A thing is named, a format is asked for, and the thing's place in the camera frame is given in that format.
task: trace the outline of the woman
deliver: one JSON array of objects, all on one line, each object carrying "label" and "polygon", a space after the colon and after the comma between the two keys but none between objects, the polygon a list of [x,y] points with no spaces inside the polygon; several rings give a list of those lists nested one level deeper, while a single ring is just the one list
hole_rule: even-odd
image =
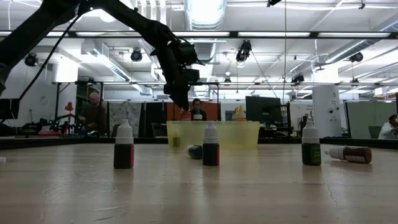
[{"label": "woman", "polygon": [[191,119],[193,120],[193,115],[199,111],[201,114],[201,120],[202,121],[207,121],[207,115],[206,112],[201,110],[201,101],[199,99],[194,99],[192,102],[193,109],[191,110]]}]

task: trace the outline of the brown liquid bottle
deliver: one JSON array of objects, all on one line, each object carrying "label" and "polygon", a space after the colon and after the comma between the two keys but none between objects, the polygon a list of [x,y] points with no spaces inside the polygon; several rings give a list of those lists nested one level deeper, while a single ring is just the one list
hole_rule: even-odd
[{"label": "brown liquid bottle", "polygon": [[329,151],[326,155],[341,161],[369,164],[372,161],[372,150],[368,147],[341,146]]}]

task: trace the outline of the ceiling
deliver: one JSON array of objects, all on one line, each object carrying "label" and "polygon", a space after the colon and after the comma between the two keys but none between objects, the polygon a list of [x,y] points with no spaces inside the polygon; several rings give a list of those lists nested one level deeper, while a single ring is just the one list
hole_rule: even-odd
[{"label": "ceiling", "polygon": [[[396,0],[367,0],[366,7],[359,10],[360,0],[290,0],[281,1],[275,7],[265,7],[265,1],[228,0],[225,11],[223,30],[272,30],[272,31],[335,31],[335,32],[367,32],[376,31],[380,24],[387,20],[398,21],[398,1]],[[39,2],[26,1],[33,6]],[[147,2],[149,15],[150,5]],[[172,30],[185,30],[185,16],[182,0],[166,1],[166,21]],[[352,7],[352,9],[329,10],[331,7]],[[19,2],[0,1],[0,30],[15,29],[27,19],[37,8]],[[58,26],[57,30],[64,30],[66,25]],[[73,30],[129,30],[119,21],[103,22],[99,17],[83,17],[77,22]],[[40,45],[52,45],[55,39],[45,39]],[[113,73],[104,65],[93,61],[78,50],[84,40],[65,39],[61,48],[73,54],[81,65],[79,75],[95,77],[99,81],[114,81]],[[211,74],[203,80],[222,82],[226,72],[230,72],[232,82],[282,82],[284,74],[287,82],[295,73],[291,69],[304,63],[300,72],[306,82],[312,80],[312,67],[309,61],[316,60],[316,55],[328,55],[343,46],[350,44],[348,39],[251,39],[252,54],[246,61],[244,68],[237,68],[235,55],[242,39],[218,39],[216,55]],[[96,44],[106,44],[110,49],[110,57],[129,72],[135,81],[153,82],[156,79],[150,75],[152,61],[144,49],[141,62],[132,62],[130,54],[135,47],[141,47],[139,39],[95,39]],[[376,72],[380,68],[398,61],[397,40],[382,40],[361,53],[364,59],[361,63],[340,61],[334,66],[338,68],[341,82],[348,82],[353,77],[361,77],[369,72]],[[385,72],[366,77],[364,82],[381,82],[398,80],[398,66],[391,67]],[[373,86],[362,88],[372,90]]]}]

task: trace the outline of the translucent container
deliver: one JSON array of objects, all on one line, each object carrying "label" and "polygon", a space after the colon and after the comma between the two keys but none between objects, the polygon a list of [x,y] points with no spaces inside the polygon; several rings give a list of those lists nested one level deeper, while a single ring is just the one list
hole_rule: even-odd
[{"label": "translucent container", "polygon": [[[202,145],[209,121],[168,121],[169,147],[186,149]],[[215,121],[221,150],[257,149],[260,123],[256,121]]]}]

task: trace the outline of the green liquid bottle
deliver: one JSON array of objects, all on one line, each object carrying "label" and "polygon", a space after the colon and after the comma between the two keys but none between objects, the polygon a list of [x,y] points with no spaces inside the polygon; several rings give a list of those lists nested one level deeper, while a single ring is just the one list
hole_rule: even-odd
[{"label": "green liquid bottle", "polygon": [[307,121],[305,128],[303,128],[301,155],[304,165],[319,166],[322,163],[318,130],[310,119]]}]

